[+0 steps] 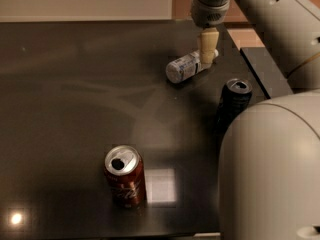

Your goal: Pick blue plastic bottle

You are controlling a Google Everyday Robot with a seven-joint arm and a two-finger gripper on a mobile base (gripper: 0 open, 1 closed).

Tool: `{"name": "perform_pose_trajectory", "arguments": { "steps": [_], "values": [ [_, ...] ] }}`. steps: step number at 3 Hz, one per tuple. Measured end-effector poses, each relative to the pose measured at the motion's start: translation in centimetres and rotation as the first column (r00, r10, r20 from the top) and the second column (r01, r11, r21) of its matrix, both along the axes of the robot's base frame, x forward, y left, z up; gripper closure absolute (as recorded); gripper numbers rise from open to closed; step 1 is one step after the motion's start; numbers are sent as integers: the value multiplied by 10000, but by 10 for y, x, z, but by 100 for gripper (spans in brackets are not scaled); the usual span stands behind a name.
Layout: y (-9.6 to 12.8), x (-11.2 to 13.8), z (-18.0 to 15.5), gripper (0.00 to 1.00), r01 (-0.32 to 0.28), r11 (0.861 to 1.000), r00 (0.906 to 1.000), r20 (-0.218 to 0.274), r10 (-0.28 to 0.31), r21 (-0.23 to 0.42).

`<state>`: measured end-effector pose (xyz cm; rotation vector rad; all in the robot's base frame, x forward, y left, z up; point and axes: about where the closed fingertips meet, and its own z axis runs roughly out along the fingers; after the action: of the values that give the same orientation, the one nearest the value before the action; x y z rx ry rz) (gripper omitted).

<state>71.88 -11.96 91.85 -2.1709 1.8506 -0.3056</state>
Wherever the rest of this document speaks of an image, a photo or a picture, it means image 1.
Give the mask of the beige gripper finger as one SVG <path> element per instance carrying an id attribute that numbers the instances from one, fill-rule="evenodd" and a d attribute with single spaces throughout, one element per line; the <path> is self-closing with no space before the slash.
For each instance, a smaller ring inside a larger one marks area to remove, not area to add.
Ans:
<path id="1" fill-rule="evenodd" d="M 218 56 L 216 51 L 218 40 L 219 32 L 215 27 L 203 29 L 197 37 L 199 58 L 204 69 L 210 68 Z"/>

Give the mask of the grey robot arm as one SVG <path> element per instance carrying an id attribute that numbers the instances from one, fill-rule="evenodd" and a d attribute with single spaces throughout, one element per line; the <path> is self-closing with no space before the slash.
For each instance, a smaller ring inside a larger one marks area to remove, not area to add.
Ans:
<path id="1" fill-rule="evenodd" d="M 291 94 L 242 112 L 219 155 L 221 240 L 319 240 L 319 9 L 309 0 L 193 0 L 202 28 L 235 1 Z"/>

